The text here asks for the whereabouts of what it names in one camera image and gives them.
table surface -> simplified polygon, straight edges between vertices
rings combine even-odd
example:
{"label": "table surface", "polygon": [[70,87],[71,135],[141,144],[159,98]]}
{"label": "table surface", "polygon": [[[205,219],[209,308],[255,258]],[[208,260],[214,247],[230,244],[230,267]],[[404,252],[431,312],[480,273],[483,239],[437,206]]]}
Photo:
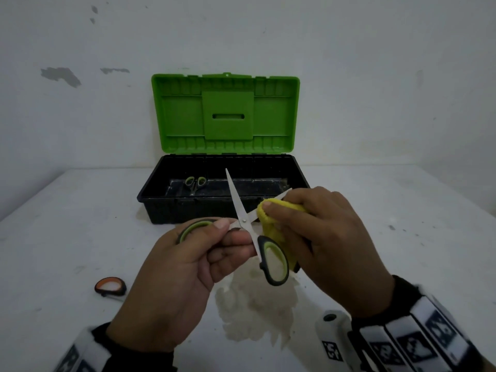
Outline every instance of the table surface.
{"label": "table surface", "polygon": [[[312,187],[342,192],[388,269],[428,287],[496,362],[495,218],[416,166],[302,171]],[[136,200],[150,173],[70,170],[0,223],[3,371],[51,370],[83,327],[112,319],[120,303],[95,294],[96,281],[113,275],[130,286],[155,241],[172,227],[152,225]],[[175,365],[197,371],[326,370],[314,324],[339,305],[303,272],[278,291],[246,288],[256,282],[250,264],[216,285],[201,323],[177,347]],[[233,292],[251,296],[258,311],[242,307],[248,299],[234,311]],[[274,311],[283,306],[291,310],[281,320]]]}

small scissors in toolbox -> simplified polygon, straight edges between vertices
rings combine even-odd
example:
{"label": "small scissors in toolbox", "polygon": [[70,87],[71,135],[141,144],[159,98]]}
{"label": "small scissors in toolbox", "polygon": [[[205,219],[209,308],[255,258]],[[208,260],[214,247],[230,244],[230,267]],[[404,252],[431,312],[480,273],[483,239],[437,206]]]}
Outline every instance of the small scissors in toolbox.
{"label": "small scissors in toolbox", "polygon": [[[260,260],[260,269],[263,270],[265,274],[265,279],[272,286],[280,286],[288,280],[289,277],[289,264],[284,251],[281,249],[279,244],[277,244],[271,238],[258,235],[251,226],[251,222],[255,221],[257,216],[257,210],[253,210],[249,213],[246,212],[245,207],[241,202],[236,187],[229,175],[229,171],[226,168],[227,181],[229,183],[229,190],[231,192],[232,202],[234,208],[236,209],[236,214],[238,220],[229,226],[229,229],[241,228],[248,231],[257,251],[258,259]],[[288,189],[284,193],[279,194],[276,198],[282,199],[291,189]],[[187,227],[181,232],[177,238],[177,244],[184,241],[186,236],[198,227],[208,226],[215,222],[215,219],[200,219]]]}
{"label": "small scissors in toolbox", "polygon": [[[113,283],[115,288],[104,289],[108,283]],[[125,282],[118,277],[107,277],[100,279],[95,285],[95,292],[102,295],[104,298],[111,298],[118,301],[124,301],[124,295],[126,295],[127,287]]]}
{"label": "small scissors in toolbox", "polygon": [[186,185],[186,187],[188,187],[191,191],[191,193],[189,194],[190,196],[194,196],[196,191],[204,187],[206,184],[207,179],[203,176],[200,176],[198,180],[196,180],[194,176],[190,176],[186,180],[184,180],[184,185]]}

yellow cloth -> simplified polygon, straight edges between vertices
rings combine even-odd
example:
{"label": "yellow cloth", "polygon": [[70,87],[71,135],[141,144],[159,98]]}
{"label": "yellow cloth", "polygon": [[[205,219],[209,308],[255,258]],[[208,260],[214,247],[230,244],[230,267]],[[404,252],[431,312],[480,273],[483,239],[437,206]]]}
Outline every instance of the yellow cloth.
{"label": "yellow cloth", "polygon": [[262,229],[264,231],[263,232],[264,235],[271,238],[277,244],[279,244],[281,249],[284,251],[286,258],[288,259],[289,269],[295,271],[295,268],[296,268],[296,271],[297,271],[299,269],[298,261],[296,261],[296,257],[288,250],[288,247],[286,246],[286,240],[284,239],[282,232],[276,228],[275,225],[278,222],[276,221],[276,219],[269,217],[264,212],[264,210],[262,208],[262,204],[265,201],[274,202],[278,205],[286,206],[286,207],[289,207],[291,209],[295,209],[295,210],[299,210],[299,211],[304,211],[306,213],[307,213],[307,209],[305,209],[301,205],[296,205],[296,204],[288,202],[288,201],[278,200],[276,198],[268,198],[266,200],[263,200],[257,206],[257,216],[258,216],[258,219],[260,219],[260,222],[262,224]]}

toolbox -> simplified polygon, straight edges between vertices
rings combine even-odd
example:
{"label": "toolbox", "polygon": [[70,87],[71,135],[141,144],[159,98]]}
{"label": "toolbox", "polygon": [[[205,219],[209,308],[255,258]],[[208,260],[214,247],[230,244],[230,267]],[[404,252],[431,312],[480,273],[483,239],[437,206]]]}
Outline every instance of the toolbox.
{"label": "toolbox", "polygon": [[[163,156],[138,195],[154,224],[236,212],[227,168],[247,212],[288,188],[308,188],[293,150],[296,77],[155,74]],[[195,191],[187,178],[206,179]]]}

green toolbox lid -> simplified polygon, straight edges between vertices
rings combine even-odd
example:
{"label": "green toolbox lid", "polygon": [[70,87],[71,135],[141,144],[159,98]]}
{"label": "green toolbox lid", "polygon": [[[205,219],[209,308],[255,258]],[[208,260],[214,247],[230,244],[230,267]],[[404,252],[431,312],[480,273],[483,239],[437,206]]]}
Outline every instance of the green toolbox lid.
{"label": "green toolbox lid", "polygon": [[293,149],[297,77],[155,74],[152,88],[166,153],[279,154]]}

